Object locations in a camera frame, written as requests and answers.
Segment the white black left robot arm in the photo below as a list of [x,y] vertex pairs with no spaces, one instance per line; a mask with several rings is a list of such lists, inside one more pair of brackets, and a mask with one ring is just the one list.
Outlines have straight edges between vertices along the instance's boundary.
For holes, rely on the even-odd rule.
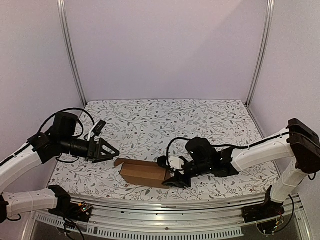
[[81,139],[75,134],[76,126],[80,123],[79,118],[70,111],[67,108],[51,115],[49,119],[53,120],[53,124],[46,132],[39,129],[19,150],[0,162],[1,222],[10,221],[13,216],[21,213],[44,209],[63,218],[86,212],[83,205],[77,207],[72,203],[71,196],[59,185],[19,193],[5,191],[30,170],[63,154],[92,163],[110,161],[120,155],[119,150],[103,138],[95,140],[106,125],[104,120],[94,122],[87,138]]

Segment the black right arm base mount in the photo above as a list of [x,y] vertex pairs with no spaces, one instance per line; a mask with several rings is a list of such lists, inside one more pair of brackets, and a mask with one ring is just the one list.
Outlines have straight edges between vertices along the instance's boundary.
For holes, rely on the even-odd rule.
[[285,213],[283,202],[277,203],[271,200],[271,190],[272,186],[267,189],[263,203],[245,206],[241,209],[245,223],[273,218]]

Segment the brown cardboard box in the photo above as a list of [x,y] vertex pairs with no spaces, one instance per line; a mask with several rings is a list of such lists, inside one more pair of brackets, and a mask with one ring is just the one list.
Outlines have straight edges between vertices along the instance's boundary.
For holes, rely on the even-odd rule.
[[128,184],[159,189],[170,188],[163,185],[163,182],[171,177],[170,172],[158,166],[156,162],[118,158],[114,167],[120,165],[122,167],[119,174]]

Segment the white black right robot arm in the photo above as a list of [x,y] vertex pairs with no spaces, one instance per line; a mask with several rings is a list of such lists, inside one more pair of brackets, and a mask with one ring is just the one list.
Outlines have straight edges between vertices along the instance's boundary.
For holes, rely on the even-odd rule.
[[280,179],[270,187],[266,201],[259,206],[262,218],[269,218],[278,204],[298,187],[308,175],[320,170],[320,138],[300,120],[293,118],[287,127],[272,136],[246,146],[212,145],[206,138],[195,137],[185,145],[192,160],[170,156],[158,157],[157,165],[173,173],[162,185],[189,188],[194,177],[212,174],[218,178],[238,175],[253,166],[278,159],[292,158]]

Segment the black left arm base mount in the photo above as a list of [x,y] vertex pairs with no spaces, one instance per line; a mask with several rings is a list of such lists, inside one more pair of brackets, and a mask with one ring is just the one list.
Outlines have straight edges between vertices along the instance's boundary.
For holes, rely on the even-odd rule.
[[48,188],[54,192],[57,198],[56,208],[48,210],[50,214],[75,221],[89,222],[93,210],[92,204],[85,201],[72,203],[71,196],[58,185],[50,185]]

